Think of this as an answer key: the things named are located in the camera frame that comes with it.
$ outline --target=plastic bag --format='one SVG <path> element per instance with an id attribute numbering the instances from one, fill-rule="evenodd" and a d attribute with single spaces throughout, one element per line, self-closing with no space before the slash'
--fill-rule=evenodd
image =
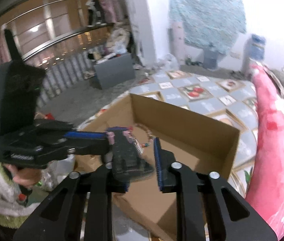
<path id="1" fill-rule="evenodd" d="M 163 59 L 160 59 L 154 65 L 155 65 L 154 69 L 157 71 L 180 70 L 180 65 L 178 63 L 178 60 L 172 54 L 165 55 Z"/>
<path id="2" fill-rule="evenodd" d="M 66 159 L 55 160 L 50 164 L 50 168 L 58 184 L 61 183 L 70 172 L 73 171 L 74 164 L 75 156 L 73 154 L 68 155 Z"/>
<path id="3" fill-rule="evenodd" d="M 124 40 L 115 42 L 113 52 L 116 53 L 116 54 L 127 53 L 126 46 L 124 45 Z"/>

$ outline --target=grey carpet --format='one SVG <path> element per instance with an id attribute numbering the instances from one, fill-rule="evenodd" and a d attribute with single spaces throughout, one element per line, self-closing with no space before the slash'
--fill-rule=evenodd
<path id="1" fill-rule="evenodd" d="M 216 78 L 234 79 L 232 71 L 226 69 L 210 71 L 199 66 L 184 65 L 181 66 L 181 70 Z M 136 70 L 135 74 L 136 78 L 134 80 L 123 82 L 106 90 L 93 88 L 89 80 L 81 81 L 52 99 L 40 109 L 40 112 L 50 112 L 55 119 L 71 122 L 78 126 L 120 94 L 137 86 L 138 82 L 144 77 L 144 71 Z"/>

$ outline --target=metal spring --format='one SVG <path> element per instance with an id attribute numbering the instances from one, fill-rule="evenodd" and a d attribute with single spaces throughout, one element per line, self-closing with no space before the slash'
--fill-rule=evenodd
<path id="1" fill-rule="evenodd" d="M 135 148 L 137 149 L 137 152 L 138 152 L 140 155 L 142 155 L 142 154 L 143 154 L 143 148 L 142 148 L 141 144 L 137 141 L 136 138 L 134 138 L 133 144 L 134 144 Z"/>

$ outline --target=red item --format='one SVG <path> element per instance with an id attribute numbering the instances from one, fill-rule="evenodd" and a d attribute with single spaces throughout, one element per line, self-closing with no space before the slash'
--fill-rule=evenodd
<path id="1" fill-rule="evenodd" d="M 202 92 L 204 92 L 204 89 L 202 89 L 202 88 L 194 88 L 193 91 L 197 92 L 197 93 L 202 93 Z"/>
<path id="2" fill-rule="evenodd" d="M 190 97 L 193 97 L 193 98 L 200 96 L 200 94 L 198 94 L 197 92 L 189 92 L 187 95 L 189 95 Z"/>
<path id="3" fill-rule="evenodd" d="M 51 113 L 48 113 L 45 115 L 46 119 L 53 119 L 54 120 L 54 117 Z"/>
<path id="4" fill-rule="evenodd" d="M 20 193 L 20 194 L 18 195 L 18 200 L 21 201 L 21 202 L 25 201 L 26 198 L 27 198 L 27 196 L 24 195 L 24 194 L 22 194 L 22 193 Z"/>
<path id="5" fill-rule="evenodd" d="M 284 236 L 284 100 L 261 66 L 253 66 L 259 133 L 255 167 L 246 201 Z"/>

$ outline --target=cardboard box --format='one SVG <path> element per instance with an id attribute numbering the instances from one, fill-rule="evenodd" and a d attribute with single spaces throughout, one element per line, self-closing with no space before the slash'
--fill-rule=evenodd
<path id="1" fill-rule="evenodd" d="M 231 172 L 240 131 L 220 121 L 159 100 L 130 94 L 112 105 L 90 123 L 85 131 L 105 131 L 108 127 L 146 125 L 160 138 L 163 149 L 172 151 L 176 160 L 200 173 L 217 171 L 224 178 Z M 146 133 L 134 127 L 140 143 Z M 153 165 L 153 146 L 143 156 Z M 79 169 L 92 171 L 91 159 L 77 156 Z M 113 202 L 131 219 L 165 241 L 176 240 L 176 195 L 159 191 L 156 173 L 132 182 L 124 195 L 114 194 Z"/>

